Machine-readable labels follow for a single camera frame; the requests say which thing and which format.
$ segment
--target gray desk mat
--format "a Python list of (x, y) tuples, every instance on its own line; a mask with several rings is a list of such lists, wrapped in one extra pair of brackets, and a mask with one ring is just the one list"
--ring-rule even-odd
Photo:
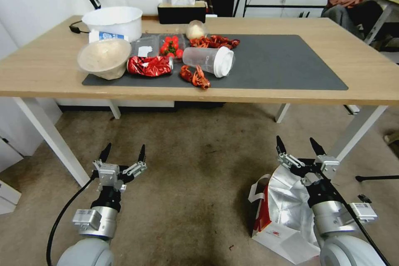
[[(234, 49), (235, 63), (227, 77), (205, 73), (212, 88), (347, 90), (344, 82), (298, 35), (224, 35), (241, 42)], [(173, 74), (158, 78), (131, 75), (115, 80), (89, 74), (83, 85), (191, 87), (180, 78), (183, 63), (174, 63)]]

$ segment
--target clear plastic cup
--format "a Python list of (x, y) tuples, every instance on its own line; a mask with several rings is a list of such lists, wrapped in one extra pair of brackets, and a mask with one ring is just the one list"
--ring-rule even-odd
[(232, 68), (234, 52), (227, 47), (213, 48), (185, 48), (183, 63), (195, 67), (199, 65), (203, 71), (216, 77), (227, 76)]

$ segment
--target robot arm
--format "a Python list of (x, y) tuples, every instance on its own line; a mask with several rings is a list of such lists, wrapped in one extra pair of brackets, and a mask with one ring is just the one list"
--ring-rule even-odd
[(132, 166), (106, 163), (111, 144), (101, 152), (93, 164), (90, 181), (82, 187), (65, 205), (58, 216), (49, 236), (47, 245), (47, 265), (51, 266), (52, 239), (63, 213), (72, 201), (96, 178), (100, 180), (97, 191), (98, 199), (92, 202), (90, 209), (78, 209), (73, 217), (73, 224), (79, 234), (86, 238), (69, 247), (59, 259), (57, 266), (110, 266), (113, 265), (113, 254), (109, 244), (116, 231), (116, 216), (121, 210), (121, 193), (126, 190), (126, 184), (133, 181), (147, 169), (145, 163), (145, 146), (143, 145), (138, 161)]
[[(301, 177), (306, 187), (308, 205), (313, 210), (314, 230), (320, 246), (322, 266), (382, 266), (389, 265), (386, 258), (365, 231), (362, 223), (377, 218), (370, 204), (348, 204), (332, 185), (331, 177), (339, 167), (339, 161), (327, 156), (314, 139), (310, 139), (317, 158), (297, 159), (287, 154), (285, 146), (277, 136), (277, 152), (280, 165)], [(369, 243), (350, 236), (360, 229)]]

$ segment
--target wooden table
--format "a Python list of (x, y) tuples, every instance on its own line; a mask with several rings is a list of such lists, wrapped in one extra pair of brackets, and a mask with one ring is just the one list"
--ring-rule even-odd
[[(342, 160), (387, 105), (399, 104), (399, 68), (329, 19), (211, 18), (213, 34), (298, 34), (346, 83), (346, 91), (83, 86), (76, 56), (86, 34), (70, 32), (71, 17), (0, 61), (0, 96), (14, 97), (80, 185), (89, 179), (35, 97), (364, 105), (329, 154)], [(143, 32), (183, 32), (144, 20)]]
[(391, 14), (393, 9), (399, 8), (399, 0), (376, 0), (377, 2), (386, 5), (387, 7), (384, 9), (383, 13), (381, 16), (378, 18), (377, 22), (375, 23), (374, 27), (371, 29), (370, 33), (367, 35), (365, 38), (365, 43), (370, 44), (389, 15)]

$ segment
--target white plastic basin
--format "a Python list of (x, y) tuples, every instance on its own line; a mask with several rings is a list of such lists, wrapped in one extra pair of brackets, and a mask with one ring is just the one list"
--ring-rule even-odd
[(121, 34), (135, 41), (141, 37), (141, 9), (129, 6), (106, 7), (86, 13), (82, 21), (92, 29)]
[(122, 77), (132, 46), (124, 39), (102, 39), (84, 46), (78, 65), (89, 74), (112, 80)]

